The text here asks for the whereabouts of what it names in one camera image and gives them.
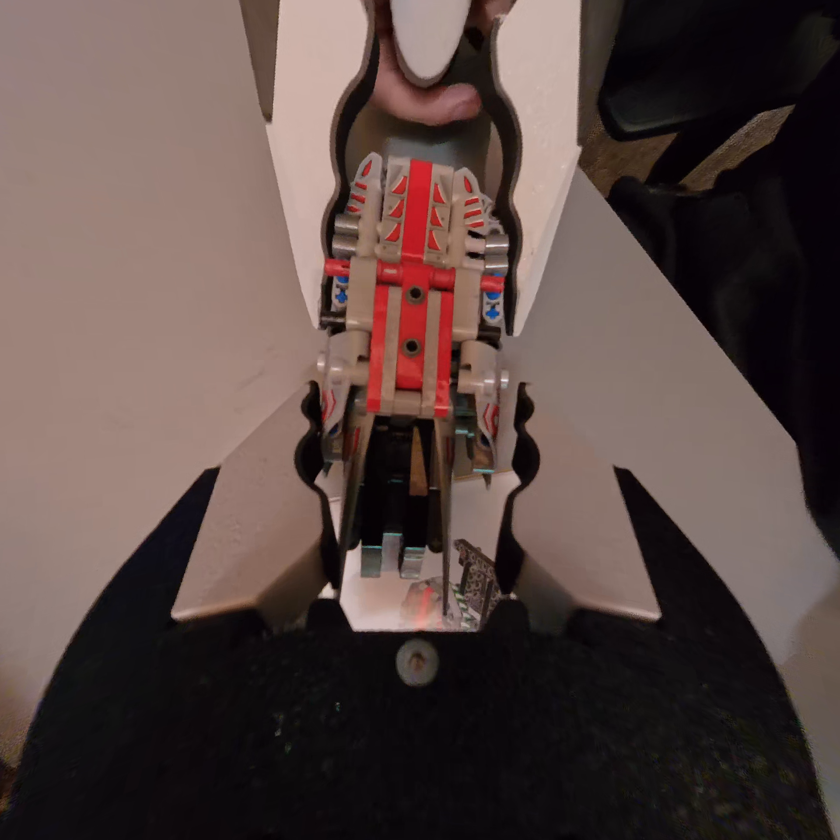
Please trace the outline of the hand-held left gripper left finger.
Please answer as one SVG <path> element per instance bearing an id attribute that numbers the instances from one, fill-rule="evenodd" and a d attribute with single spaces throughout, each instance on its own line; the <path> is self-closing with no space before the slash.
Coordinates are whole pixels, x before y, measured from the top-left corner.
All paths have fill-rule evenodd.
<path id="1" fill-rule="evenodd" d="M 338 592 L 343 559 L 322 467 L 320 392 L 310 381 L 220 466 L 175 621 L 252 610 L 283 629 L 326 585 Z"/>

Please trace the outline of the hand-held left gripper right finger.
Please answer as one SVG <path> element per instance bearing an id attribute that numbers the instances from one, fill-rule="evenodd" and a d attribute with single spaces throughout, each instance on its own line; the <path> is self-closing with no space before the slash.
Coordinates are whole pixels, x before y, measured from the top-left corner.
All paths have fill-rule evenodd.
<path id="1" fill-rule="evenodd" d="M 537 634 L 562 634 L 580 612 L 656 623 L 662 612 L 614 466 L 533 383 L 517 383 L 511 420 L 518 483 L 498 535 L 502 593 L 523 604 Z"/>

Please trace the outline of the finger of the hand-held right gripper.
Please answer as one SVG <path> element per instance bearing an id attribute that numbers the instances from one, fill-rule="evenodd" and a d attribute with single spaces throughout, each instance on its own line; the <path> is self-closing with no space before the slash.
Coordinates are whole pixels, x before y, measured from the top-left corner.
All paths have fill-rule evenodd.
<path id="1" fill-rule="evenodd" d="M 325 218 L 339 194 L 338 119 L 364 75 L 371 38 L 365 2 L 279 2 L 266 131 L 298 282 L 314 327 L 326 258 Z"/>
<path id="2" fill-rule="evenodd" d="M 520 1 L 490 42 L 503 153 L 497 209 L 515 229 L 506 316 L 514 336 L 537 297 L 580 155 L 580 29 L 580 2 Z"/>

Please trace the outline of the grey and red toy truck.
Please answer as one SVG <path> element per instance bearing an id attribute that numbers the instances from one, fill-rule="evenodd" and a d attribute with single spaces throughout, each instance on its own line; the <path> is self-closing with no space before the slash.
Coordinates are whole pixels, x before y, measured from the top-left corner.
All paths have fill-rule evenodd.
<path id="1" fill-rule="evenodd" d="M 458 440 L 497 468 L 508 235 L 466 167 L 365 156 L 324 261 L 318 362 L 325 469 L 343 468 L 343 553 L 360 575 L 449 572 Z"/>

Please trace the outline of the white desk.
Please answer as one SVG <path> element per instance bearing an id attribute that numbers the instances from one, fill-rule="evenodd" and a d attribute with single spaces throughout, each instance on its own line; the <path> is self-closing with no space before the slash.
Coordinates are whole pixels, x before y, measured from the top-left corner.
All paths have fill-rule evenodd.
<path id="1" fill-rule="evenodd" d="M 2 759 L 117 569 L 312 329 L 238 2 L 2 2 Z M 838 776 L 838 561 L 778 424 L 581 172 L 528 340 L 718 572 Z"/>

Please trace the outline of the person's right hand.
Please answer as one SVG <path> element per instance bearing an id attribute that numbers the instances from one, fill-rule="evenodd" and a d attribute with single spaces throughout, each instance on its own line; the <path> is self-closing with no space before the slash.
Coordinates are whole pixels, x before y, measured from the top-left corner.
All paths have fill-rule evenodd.
<path id="1" fill-rule="evenodd" d="M 379 59 L 371 99 L 392 116 L 428 126 L 473 119 L 478 90 L 444 84 L 443 76 L 469 28 L 488 36 L 512 1 L 373 2 Z"/>

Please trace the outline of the person's black pants leg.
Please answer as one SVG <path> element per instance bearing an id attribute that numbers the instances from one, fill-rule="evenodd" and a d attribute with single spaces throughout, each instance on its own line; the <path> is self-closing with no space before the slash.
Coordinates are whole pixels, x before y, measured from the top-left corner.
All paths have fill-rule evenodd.
<path id="1" fill-rule="evenodd" d="M 625 176 L 608 202 L 793 438 L 838 546 L 838 163 L 778 138 L 704 192 Z"/>

